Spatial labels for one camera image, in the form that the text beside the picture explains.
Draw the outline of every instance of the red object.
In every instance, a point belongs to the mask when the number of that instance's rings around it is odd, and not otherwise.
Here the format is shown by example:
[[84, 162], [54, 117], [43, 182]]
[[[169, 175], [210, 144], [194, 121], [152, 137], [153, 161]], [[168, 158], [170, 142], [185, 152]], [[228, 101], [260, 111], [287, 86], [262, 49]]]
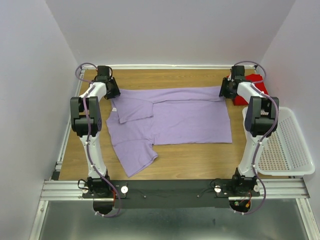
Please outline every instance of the red object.
[[[259, 74], [250, 74], [248, 76], [245, 76], [246, 80], [249, 80], [251, 82], [258, 82], [262, 80], [262, 76]], [[268, 94], [268, 91], [265, 87], [265, 84], [263, 82], [257, 83], [255, 85], [260, 91], [264, 91], [265, 94]], [[242, 96], [236, 96], [235, 99], [232, 100], [233, 105], [240, 106], [240, 105], [248, 105], [246, 100]]]

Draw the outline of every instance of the wooden tabletop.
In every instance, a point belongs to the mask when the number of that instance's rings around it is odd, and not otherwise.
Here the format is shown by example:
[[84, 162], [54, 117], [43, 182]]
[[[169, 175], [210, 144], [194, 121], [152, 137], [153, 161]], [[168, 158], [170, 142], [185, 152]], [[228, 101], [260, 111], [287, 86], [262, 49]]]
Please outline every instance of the wooden tabletop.
[[[95, 70], [86, 70], [84, 78], [92, 80]], [[188, 87], [220, 86], [222, 79], [229, 75], [227, 69], [138, 69], [114, 70], [113, 76], [121, 89], [147, 90]], [[253, 70], [246, 70], [246, 75]], [[80, 94], [88, 89], [83, 82]], [[204, 143], [155, 145], [153, 149], [159, 157], [131, 180], [176, 180], [176, 179], [214, 179], [231, 178], [239, 165], [246, 144], [243, 128], [242, 109], [226, 100], [230, 117], [232, 144]], [[126, 180], [128, 177], [112, 147], [105, 121], [111, 111], [111, 103], [104, 98], [100, 101], [100, 110], [104, 125], [100, 134], [100, 145], [110, 178]], [[88, 177], [88, 165], [84, 148], [79, 137], [70, 132], [59, 180], [78, 180]]]

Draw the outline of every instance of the white plastic basket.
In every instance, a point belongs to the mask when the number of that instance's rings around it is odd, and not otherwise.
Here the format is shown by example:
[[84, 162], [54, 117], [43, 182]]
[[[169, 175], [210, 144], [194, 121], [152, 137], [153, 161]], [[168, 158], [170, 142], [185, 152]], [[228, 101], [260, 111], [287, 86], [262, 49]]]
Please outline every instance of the white plastic basket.
[[[243, 127], [247, 109], [242, 111]], [[305, 138], [289, 108], [279, 107], [277, 129], [268, 138], [257, 169], [261, 174], [272, 176], [303, 176], [315, 171]]]

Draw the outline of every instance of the purple shirt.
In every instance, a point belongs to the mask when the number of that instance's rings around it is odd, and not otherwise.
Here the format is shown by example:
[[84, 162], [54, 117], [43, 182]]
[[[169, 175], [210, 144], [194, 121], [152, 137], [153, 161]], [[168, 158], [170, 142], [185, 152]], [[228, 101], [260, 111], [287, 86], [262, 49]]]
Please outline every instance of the purple shirt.
[[220, 87], [121, 89], [106, 121], [112, 146], [131, 177], [158, 154], [153, 145], [232, 143]]

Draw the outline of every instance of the white enclosure wall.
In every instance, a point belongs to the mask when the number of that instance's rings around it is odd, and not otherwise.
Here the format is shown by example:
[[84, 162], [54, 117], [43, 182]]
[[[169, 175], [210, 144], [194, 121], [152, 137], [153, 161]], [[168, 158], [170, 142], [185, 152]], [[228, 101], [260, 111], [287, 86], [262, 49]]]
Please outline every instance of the white enclosure wall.
[[46, 0], [78, 62], [260, 61], [294, 0]]
[[0, 239], [29, 234], [54, 170], [77, 62], [44, 0], [0, 8]]
[[306, 176], [310, 203], [320, 226], [320, 1], [297, 0], [263, 57], [266, 86], [280, 104], [291, 108], [315, 163]]

